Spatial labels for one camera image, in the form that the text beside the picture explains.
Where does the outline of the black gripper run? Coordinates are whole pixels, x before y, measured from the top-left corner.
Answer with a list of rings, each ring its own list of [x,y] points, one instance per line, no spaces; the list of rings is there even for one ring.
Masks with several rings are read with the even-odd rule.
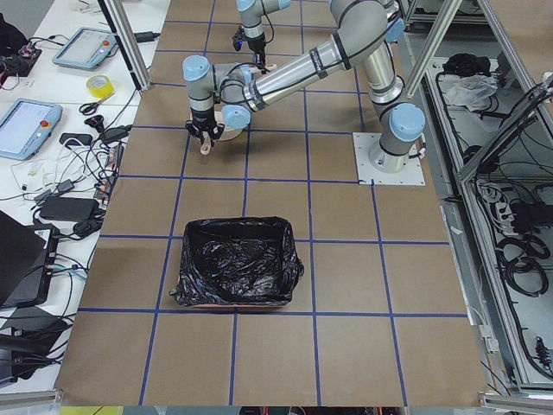
[[[214,108],[208,110],[191,110],[192,118],[187,120],[185,127],[192,137],[200,140],[202,146],[210,144],[214,146],[224,132],[225,125],[218,123],[215,118]]]
[[[238,52],[241,50],[244,43],[248,45],[250,51],[254,54],[255,66],[262,72],[266,72],[265,46],[267,41],[263,25],[258,24],[253,27],[239,25],[236,33],[232,37],[232,45]]]

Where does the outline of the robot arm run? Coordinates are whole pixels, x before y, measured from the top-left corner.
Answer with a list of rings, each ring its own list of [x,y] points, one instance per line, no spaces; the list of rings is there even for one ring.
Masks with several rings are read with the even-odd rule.
[[[368,151],[379,172],[405,169],[415,141],[423,134],[423,111],[404,97],[404,80],[394,67],[389,45],[404,30],[395,1],[331,1],[335,31],[321,44],[285,65],[267,68],[254,62],[213,64],[206,56],[182,62],[191,118],[188,133],[199,139],[206,155],[225,129],[244,130],[256,112],[335,73],[361,69],[381,124],[381,134]]]
[[[265,47],[274,38],[274,29],[269,19],[269,14],[279,10],[285,10],[291,4],[290,0],[237,0],[237,9],[241,18],[241,24],[234,36],[232,45],[239,52],[246,42],[250,51],[254,54],[254,65],[261,73],[269,72],[266,66]],[[267,41],[264,33],[262,17],[265,16],[271,28],[271,38]]]

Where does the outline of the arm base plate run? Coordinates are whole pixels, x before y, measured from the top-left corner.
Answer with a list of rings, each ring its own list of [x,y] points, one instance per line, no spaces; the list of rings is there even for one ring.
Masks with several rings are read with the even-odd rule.
[[[361,185],[425,185],[419,151],[415,144],[403,156],[391,156],[380,147],[380,133],[353,133],[358,183]]]

